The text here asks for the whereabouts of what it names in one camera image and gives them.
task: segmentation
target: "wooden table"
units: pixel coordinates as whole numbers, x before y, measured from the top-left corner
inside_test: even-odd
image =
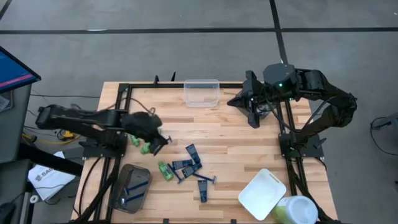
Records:
[[[114,104],[118,86],[118,82],[104,83],[99,110]],[[250,127],[247,118],[238,109],[226,105],[238,91],[240,89],[221,89],[220,102],[214,108],[188,108],[183,88],[133,89],[132,97],[148,108],[156,108],[157,115],[163,121],[163,134],[170,135],[173,143],[165,146],[155,157],[142,155],[141,148],[129,143],[121,167],[134,164],[149,169],[152,183],[144,208],[133,215],[113,210],[112,223],[161,223],[163,218],[169,218],[171,223],[230,223],[231,219],[237,219],[238,223],[257,223],[259,221],[238,202],[238,194],[263,168],[269,169],[281,180],[287,188],[286,196],[290,195],[286,164],[280,155],[277,140],[280,133],[278,121],[270,114],[261,121],[260,128]],[[296,127],[300,128],[311,114],[308,101],[292,101],[291,106]],[[132,101],[130,112],[133,111],[142,111],[142,108]],[[198,173],[208,177],[217,176],[216,185],[208,183],[207,203],[200,202],[196,177],[189,177],[180,185],[177,185],[175,177],[166,182],[157,165],[159,161],[171,163],[190,159],[185,147],[192,143],[203,164]],[[95,160],[92,158],[85,162],[76,208],[83,180]],[[99,161],[89,176],[82,210],[97,194],[103,160]],[[304,167],[310,193],[326,214],[337,218],[325,168],[315,159],[304,159]],[[105,217],[108,199],[109,193],[103,200],[101,218]],[[263,222],[275,223],[275,220],[269,215]]]

